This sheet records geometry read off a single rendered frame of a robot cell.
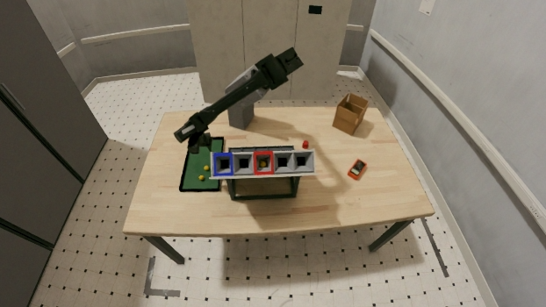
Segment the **green tray with black rim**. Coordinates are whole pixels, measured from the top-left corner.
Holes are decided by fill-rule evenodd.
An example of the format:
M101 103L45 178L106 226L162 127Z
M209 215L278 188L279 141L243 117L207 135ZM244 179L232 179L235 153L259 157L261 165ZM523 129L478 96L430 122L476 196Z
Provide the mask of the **green tray with black rim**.
M213 137L212 152L223 153L224 136ZM205 170L205 166L209 169ZM204 179L199 180L203 175ZM187 150L183 172L179 185L180 192L208 192L219 191L220 179L209 179L211 172L211 152L207 146L199 147L199 154L191 154Z

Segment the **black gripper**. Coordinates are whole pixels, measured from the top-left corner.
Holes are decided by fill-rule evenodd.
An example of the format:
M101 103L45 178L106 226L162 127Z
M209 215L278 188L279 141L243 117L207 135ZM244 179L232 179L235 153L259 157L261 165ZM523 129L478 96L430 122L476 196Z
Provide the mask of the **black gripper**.
M210 139L212 138L212 139ZM200 144L199 146L207 146L207 148L209 149L209 151L211 152L211 148L212 148L212 141L213 141L213 136L211 136L211 134L209 132L205 132L205 143L203 144Z

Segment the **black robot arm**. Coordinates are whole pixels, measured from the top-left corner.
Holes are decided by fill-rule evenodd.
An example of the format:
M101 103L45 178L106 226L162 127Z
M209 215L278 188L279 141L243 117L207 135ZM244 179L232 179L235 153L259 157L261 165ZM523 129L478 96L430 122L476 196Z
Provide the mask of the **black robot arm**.
M276 89L289 81L287 75L303 65L304 63L298 57L294 47L289 48L276 57L273 54L269 54L255 64L258 70L252 69L251 77L243 84L220 98L216 103L203 108L199 113L196 112L189 117L189 120L174 132L176 140L182 144L185 140L189 139L187 146L189 153L199 154L199 145L205 143L204 132L209 129L208 125L219 114L259 88ZM193 135L193 133L199 134Z

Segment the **white curved cover panel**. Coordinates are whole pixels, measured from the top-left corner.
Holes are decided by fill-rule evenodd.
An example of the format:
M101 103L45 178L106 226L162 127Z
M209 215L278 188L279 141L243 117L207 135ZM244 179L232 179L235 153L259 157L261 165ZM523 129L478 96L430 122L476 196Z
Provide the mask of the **white curved cover panel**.
M254 152L264 152L264 151L273 151L273 175L255 175ZM228 152L233 153L233 175L234 176L210 177L209 179L318 175L318 173L316 173L316 167L315 167L315 148L307 149L307 150L294 150L294 145L292 146L245 146L245 147L229 147ZM286 157L287 157L287 167L286 167ZM258 154L255 156L255 159L256 159L256 172L271 171L270 154ZM220 160L221 160L221 168L220 168ZM262 168L260 166L261 161L266 162L265 168ZM305 161L306 161L306 164L305 164ZM302 172L302 173L299 173L299 172ZM230 156L216 156L216 173L231 173Z

